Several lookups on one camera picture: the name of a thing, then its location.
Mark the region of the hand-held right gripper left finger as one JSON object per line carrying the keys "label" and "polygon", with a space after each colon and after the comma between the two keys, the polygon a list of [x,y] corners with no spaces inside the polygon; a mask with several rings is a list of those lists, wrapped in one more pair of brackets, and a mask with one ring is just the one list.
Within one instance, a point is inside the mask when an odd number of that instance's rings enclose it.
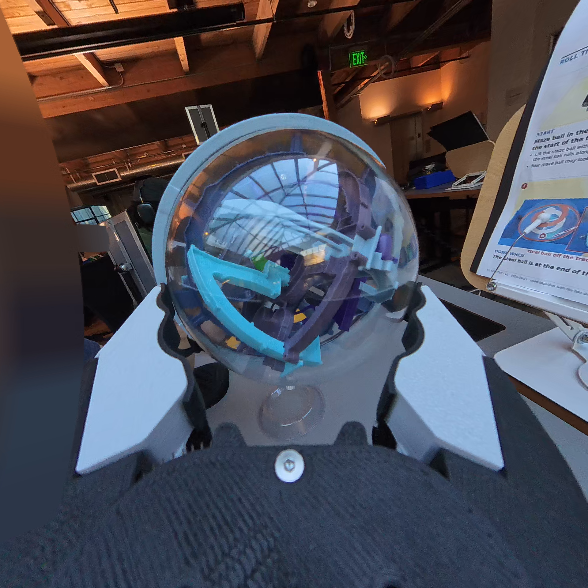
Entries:
{"label": "hand-held right gripper left finger", "polygon": [[91,394],[76,472],[87,474],[136,452],[173,459],[191,434],[205,444],[205,406],[178,352],[165,284],[154,287],[91,362]]}

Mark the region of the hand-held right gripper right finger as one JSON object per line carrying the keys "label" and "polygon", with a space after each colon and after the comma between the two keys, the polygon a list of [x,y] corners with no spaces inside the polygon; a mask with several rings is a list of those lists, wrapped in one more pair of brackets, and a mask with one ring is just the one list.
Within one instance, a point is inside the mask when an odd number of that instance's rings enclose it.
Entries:
{"label": "hand-held right gripper right finger", "polygon": [[484,355],[428,286],[416,285],[376,410],[374,441],[423,463],[448,450],[500,471],[503,453]]}

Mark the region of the clear plastic maze ball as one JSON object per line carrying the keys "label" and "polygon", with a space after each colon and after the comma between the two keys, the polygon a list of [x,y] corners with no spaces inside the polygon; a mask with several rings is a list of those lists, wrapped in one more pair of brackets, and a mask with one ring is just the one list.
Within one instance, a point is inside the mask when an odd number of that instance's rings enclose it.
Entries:
{"label": "clear plastic maze ball", "polygon": [[405,320],[419,246],[377,154],[342,126],[269,114],[212,136],[175,172],[152,259],[187,335],[270,384],[353,369]]}

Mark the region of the clear plastic ball stand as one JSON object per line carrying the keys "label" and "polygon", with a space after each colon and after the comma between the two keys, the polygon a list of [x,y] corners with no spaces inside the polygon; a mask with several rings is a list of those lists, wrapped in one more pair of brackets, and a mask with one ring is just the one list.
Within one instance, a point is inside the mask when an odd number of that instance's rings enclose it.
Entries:
{"label": "clear plastic ball stand", "polygon": [[282,386],[264,401],[258,413],[261,430],[273,440],[295,440],[313,431],[323,420],[325,398],[315,386]]}

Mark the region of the black desk mat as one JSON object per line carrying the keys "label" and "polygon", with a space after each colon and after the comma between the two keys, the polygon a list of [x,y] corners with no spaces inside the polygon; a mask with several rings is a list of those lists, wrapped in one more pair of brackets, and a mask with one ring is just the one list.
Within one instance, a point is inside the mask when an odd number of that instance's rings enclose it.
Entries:
{"label": "black desk mat", "polygon": [[505,329],[504,325],[485,318],[479,314],[454,305],[448,301],[441,300],[441,303],[451,313],[459,325],[474,340],[479,342],[500,333]]}

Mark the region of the blue plastic bin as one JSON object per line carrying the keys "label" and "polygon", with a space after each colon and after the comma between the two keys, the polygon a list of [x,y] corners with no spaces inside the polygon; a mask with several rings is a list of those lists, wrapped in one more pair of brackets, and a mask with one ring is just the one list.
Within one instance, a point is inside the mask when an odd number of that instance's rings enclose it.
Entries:
{"label": "blue plastic bin", "polygon": [[450,170],[428,173],[414,178],[414,188],[418,190],[453,184],[457,178]]}

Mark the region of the printed instruction sheet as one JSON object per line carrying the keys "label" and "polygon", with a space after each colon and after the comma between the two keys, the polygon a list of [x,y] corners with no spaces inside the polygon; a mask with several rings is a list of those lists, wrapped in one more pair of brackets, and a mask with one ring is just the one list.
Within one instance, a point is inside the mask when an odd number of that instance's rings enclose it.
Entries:
{"label": "printed instruction sheet", "polygon": [[587,1],[556,43],[519,124],[479,276],[587,306]]}

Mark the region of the beige plywood chair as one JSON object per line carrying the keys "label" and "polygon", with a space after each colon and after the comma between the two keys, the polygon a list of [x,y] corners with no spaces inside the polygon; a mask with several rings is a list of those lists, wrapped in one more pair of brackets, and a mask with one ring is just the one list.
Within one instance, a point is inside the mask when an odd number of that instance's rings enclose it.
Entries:
{"label": "beige plywood chair", "polygon": [[446,166],[456,179],[471,173],[486,172],[494,147],[493,141],[482,141],[447,151]]}

